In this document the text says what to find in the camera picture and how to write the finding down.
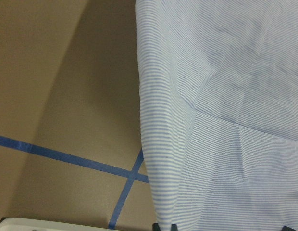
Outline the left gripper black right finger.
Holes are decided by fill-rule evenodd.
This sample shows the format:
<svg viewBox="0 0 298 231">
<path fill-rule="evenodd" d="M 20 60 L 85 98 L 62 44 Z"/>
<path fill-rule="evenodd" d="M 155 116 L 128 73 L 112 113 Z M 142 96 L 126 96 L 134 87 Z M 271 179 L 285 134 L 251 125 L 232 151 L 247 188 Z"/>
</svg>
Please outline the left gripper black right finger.
<svg viewBox="0 0 298 231">
<path fill-rule="evenodd" d="M 172 224 L 170 231 L 177 231 L 177 225 L 176 224 Z"/>
</svg>

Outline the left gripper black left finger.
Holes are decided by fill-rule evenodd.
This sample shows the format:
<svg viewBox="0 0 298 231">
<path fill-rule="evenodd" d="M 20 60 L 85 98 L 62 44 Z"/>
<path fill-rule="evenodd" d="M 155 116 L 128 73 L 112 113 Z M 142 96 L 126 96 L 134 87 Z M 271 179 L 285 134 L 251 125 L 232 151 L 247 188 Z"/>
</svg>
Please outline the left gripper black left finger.
<svg viewBox="0 0 298 231">
<path fill-rule="evenodd" d="M 152 224 L 152 231 L 161 231 L 158 223 Z"/>
</svg>

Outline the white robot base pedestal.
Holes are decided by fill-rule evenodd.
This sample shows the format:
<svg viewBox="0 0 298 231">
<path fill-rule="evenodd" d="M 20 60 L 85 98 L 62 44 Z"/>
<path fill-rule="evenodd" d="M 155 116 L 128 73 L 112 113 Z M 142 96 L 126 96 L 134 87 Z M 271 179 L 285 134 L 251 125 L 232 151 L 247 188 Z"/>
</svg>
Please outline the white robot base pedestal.
<svg viewBox="0 0 298 231">
<path fill-rule="evenodd" d="M 0 231 L 113 231 L 101 227 L 84 226 L 55 221 L 27 218 L 5 218 L 0 223 Z"/>
</svg>

